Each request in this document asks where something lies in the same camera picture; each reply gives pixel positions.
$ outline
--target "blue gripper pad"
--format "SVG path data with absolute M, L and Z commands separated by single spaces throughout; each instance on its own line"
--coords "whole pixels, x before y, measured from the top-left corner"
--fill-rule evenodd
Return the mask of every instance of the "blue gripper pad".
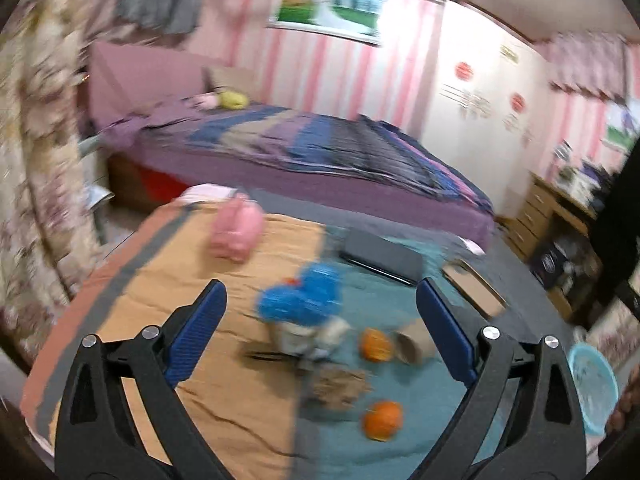
M 172 388 L 191 377 L 226 310 L 226 288 L 212 281 L 193 302 L 193 313 L 168 349 L 164 378 Z
M 478 379 L 474 348 L 429 278 L 418 283 L 415 304 L 451 377 L 471 387 Z

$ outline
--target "brown phone case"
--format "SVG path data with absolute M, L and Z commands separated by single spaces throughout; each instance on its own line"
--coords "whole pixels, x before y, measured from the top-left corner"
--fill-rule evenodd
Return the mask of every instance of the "brown phone case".
M 452 260 L 442 266 L 442 274 L 485 319 L 500 314 L 504 298 L 465 260 Z

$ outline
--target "toilet paper roll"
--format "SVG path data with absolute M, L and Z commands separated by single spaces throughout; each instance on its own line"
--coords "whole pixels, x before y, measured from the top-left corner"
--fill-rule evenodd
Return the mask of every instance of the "toilet paper roll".
M 436 345 L 422 319 L 396 331 L 396 357 L 410 365 L 422 364 L 436 355 Z

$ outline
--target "pink headboard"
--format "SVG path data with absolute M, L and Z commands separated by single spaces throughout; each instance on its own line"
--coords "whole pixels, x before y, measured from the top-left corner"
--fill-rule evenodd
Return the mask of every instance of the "pink headboard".
M 202 69 L 221 64 L 156 46 L 95 41 L 89 50 L 89 112 L 98 129 L 167 97 L 204 92 Z

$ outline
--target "painting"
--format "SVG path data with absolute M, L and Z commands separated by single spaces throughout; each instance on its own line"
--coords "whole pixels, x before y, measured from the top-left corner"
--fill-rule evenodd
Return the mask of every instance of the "painting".
M 269 25 L 379 45 L 378 20 L 385 1 L 274 0 Z
M 609 103 L 604 143 L 627 153 L 640 133 L 640 101 L 631 99 L 626 105 Z

